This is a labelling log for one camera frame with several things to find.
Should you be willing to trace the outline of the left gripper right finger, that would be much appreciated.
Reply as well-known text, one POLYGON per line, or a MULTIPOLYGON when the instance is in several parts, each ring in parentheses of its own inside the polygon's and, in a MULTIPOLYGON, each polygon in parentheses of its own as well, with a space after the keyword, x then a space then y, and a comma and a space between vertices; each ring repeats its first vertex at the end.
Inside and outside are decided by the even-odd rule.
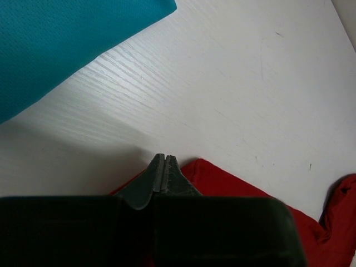
POLYGON ((289 209, 267 197, 203 196, 158 155, 151 201, 156 266, 306 266, 289 209))

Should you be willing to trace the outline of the teal t shirt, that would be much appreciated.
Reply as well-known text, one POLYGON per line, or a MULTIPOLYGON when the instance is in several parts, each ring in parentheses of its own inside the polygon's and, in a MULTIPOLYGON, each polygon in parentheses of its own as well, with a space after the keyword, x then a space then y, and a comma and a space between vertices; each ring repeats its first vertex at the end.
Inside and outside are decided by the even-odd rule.
POLYGON ((1 121, 176 8, 174 1, 2 1, 1 121))

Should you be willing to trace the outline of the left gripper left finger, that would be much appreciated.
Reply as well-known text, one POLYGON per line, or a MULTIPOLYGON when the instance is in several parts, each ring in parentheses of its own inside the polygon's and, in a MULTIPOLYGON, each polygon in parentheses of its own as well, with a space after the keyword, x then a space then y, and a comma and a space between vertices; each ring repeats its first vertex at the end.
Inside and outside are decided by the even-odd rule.
POLYGON ((114 195, 1 198, 2 266, 148 266, 162 154, 114 195))

